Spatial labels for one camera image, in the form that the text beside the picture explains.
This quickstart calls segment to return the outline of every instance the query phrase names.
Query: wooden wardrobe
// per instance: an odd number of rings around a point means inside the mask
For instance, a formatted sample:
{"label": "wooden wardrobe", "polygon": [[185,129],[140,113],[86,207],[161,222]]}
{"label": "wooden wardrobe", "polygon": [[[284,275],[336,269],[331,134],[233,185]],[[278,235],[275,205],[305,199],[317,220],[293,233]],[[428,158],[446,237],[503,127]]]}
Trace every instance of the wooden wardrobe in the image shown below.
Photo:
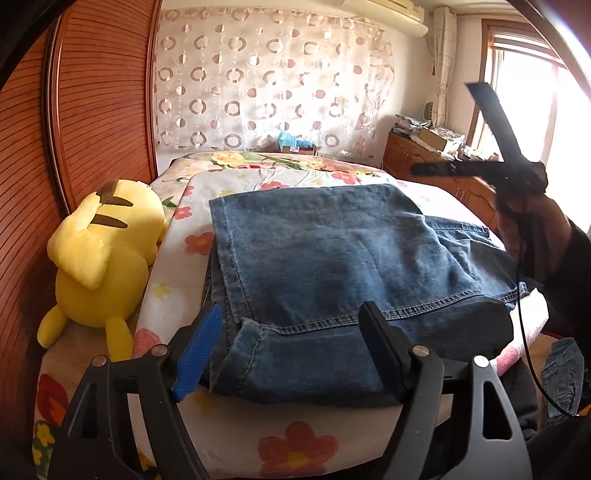
{"label": "wooden wardrobe", "polygon": [[156,177],[159,12],[159,0],[78,0],[0,91],[0,435],[29,455],[37,327],[55,304],[47,241],[105,181]]}

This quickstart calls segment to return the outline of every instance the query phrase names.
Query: jeans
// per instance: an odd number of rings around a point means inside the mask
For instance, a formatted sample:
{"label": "jeans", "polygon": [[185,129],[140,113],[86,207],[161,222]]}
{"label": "jeans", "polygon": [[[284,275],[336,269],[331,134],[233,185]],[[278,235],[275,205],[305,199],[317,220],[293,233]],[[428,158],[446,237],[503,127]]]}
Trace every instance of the jeans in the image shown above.
{"label": "jeans", "polygon": [[395,404],[357,326],[367,300],[445,358],[493,358],[512,340],[514,261],[487,228],[425,217],[393,185],[240,193],[210,207],[212,300],[225,311],[214,392]]}
{"label": "jeans", "polygon": [[[584,359],[573,338],[566,337],[552,344],[552,351],[542,370],[544,389],[560,407],[577,413],[583,391]],[[561,413],[548,402],[547,418],[552,421]]]}

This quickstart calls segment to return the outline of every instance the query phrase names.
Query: pikachu plush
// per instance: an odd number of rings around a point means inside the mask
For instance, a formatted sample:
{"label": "pikachu plush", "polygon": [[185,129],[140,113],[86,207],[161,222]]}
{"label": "pikachu plush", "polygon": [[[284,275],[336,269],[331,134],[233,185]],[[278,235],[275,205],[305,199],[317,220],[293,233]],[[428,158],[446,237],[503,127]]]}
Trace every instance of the pikachu plush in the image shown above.
{"label": "pikachu plush", "polygon": [[112,180],[82,200],[47,244],[58,267],[57,305],[41,321],[39,344],[49,348],[71,319],[106,329],[111,360],[130,358],[126,319],[142,298],[166,226],[160,198],[140,181]]}

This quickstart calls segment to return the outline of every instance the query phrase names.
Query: red flower pattern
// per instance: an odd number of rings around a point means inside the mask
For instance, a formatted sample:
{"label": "red flower pattern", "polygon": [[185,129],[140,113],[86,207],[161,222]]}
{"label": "red flower pattern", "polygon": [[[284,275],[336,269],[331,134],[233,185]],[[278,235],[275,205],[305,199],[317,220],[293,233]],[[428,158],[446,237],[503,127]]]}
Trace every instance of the red flower pattern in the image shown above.
{"label": "red flower pattern", "polygon": [[356,183],[361,183],[361,181],[355,176],[354,173],[349,171],[336,171],[334,172],[331,177],[338,180],[343,180],[347,185],[355,185]]}
{"label": "red flower pattern", "polygon": [[209,255],[212,249],[213,232],[205,232],[201,235],[189,235],[185,237],[185,253],[187,255],[199,254],[203,256]]}
{"label": "red flower pattern", "polygon": [[295,421],[285,429],[285,438],[264,437],[258,442],[262,460],[260,476],[322,475],[324,463],[335,456],[339,442],[331,435],[314,436],[314,430],[303,421]]}
{"label": "red flower pattern", "polygon": [[37,410],[48,422],[60,426],[68,409],[68,394],[53,377],[41,374],[37,388]]}
{"label": "red flower pattern", "polygon": [[285,185],[279,181],[270,181],[269,183],[261,183],[259,190],[288,189],[289,187],[289,185]]}
{"label": "red flower pattern", "polygon": [[158,345],[159,343],[162,343],[160,338],[152,330],[140,328],[137,332],[135,332],[134,347],[131,351],[131,358],[142,356],[154,345]]}
{"label": "red flower pattern", "polygon": [[183,218],[189,218],[191,215],[191,207],[177,207],[174,211],[173,218],[175,220],[182,220]]}

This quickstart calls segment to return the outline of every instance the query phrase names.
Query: jeans seam stitching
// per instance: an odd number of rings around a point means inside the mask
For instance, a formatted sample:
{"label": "jeans seam stitching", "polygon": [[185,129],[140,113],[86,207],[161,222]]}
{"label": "jeans seam stitching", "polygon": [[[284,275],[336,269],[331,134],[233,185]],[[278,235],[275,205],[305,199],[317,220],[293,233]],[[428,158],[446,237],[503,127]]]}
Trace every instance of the jeans seam stitching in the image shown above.
{"label": "jeans seam stitching", "polygon": [[248,361],[248,366],[246,367],[246,371],[244,372],[243,377],[240,380],[240,383],[238,384],[237,388],[236,388],[236,394],[235,396],[237,397],[238,395],[240,395],[240,391],[242,390],[242,388],[244,387],[244,383],[246,381],[246,378],[248,376],[248,374],[251,371],[252,368],[252,364],[255,362],[255,357],[256,357],[256,349],[259,346],[259,343],[261,343],[262,338],[265,336],[266,334],[266,330],[265,329],[261,329],[261,333],[259,334],[258,338],[256,339],[255,342],[255,346],[252,348],[252,352],[251,352],[251,358]]}
{"label": "jeans seam stitching", "polygon": [[[414,305],[411,307],[405,307],[404,309],[390,309],[390,310],[383,310],[382,313],[385,314],[384,316],[387,317],[387,320],[402,320],[402,319],[407,319],[416,315],[421,315],[423,313],[428,313],[428,312],[433,312],[434,310],[437,310],[439,308],[444,308],[447,307],[449,305],[452,305],[454,303],[457,303],[458,301],[461,300],[465,300],[467,298],[470,297],[476,297],[478,295],[482,295],[481,292],[479,292],[478,290],[466,290],[462,293],[456,293],[454,295],[450,295],[448,297],[446,297],[445,299],[440,299],[440,300],[435,300],[429,303],[424,303],[424,304],[419,304],[419,305]],[[423,307],[426,305],[431,305],[429,308],[427,309],[422,309],[419,312],[405,312],[403,316],[397,316],[397,317],[392,317],[391,315],[387,315],[388,313],[392,313],[392,312],[397,312],[400,310],[408,310],[411,309],[413,307]],[[347,326],[352,326],[352,325],[356,325],[358,323],[357,318],[348,318],[347,317],[353,317],[353,316],[357,316],[356,313],[346,313],[343,315],[339,315],[338,317],[328,317],[328,318],[324,318],[324,319],[317,319],[317,320],[311,320],[309,322],[306,323],[302,323],[300,325],[291,325],[289,327],[280,327],[280,326],[276,326],[276,325],[268,325],[268,324],[262,324],[259,323],[258,325],[260,326],[260,328],[265,329],[265,330],[271,330],[279,335],[294,335],[294,334],[298,334],[298,333],[309,333],[309,332],[316,332],[318,330],[325,330],[328,328],[336,328],[336,327],[347,327]],[[326,325],[314,325],[314,324],[320,324],[321,322],[331,322],[328,323]]]}
{"label": "jeans seam stitching", "polygon": [[248,312],[248,315],[250,317],[252,317],[251,307],[248,303],[248,296],[246,295],[246,292],[244,291],[244,287],[242,285],[242,279],[241,279],[240,274],[238,273],[238,267],[236,265],[236,258],[234,255],[234,249],[232,248],[232,244],[233,244],[232,233],[230,232],[230,229],[228,228],[228,216],[226,215],[226,202],[224,201],[223,197],[222,197],[222,209],[223,209],[223,225],[224,225],[224,230],[226,231],[226,234],[228,235],[228,250],[230,252],[230,257],[232,259],[232,269],[234,270],[234,274],[236,275],[236,280],[238,281],[240,293],[242,293],[242,295],[244,296],[244,302],[246,304],[246,311]]}

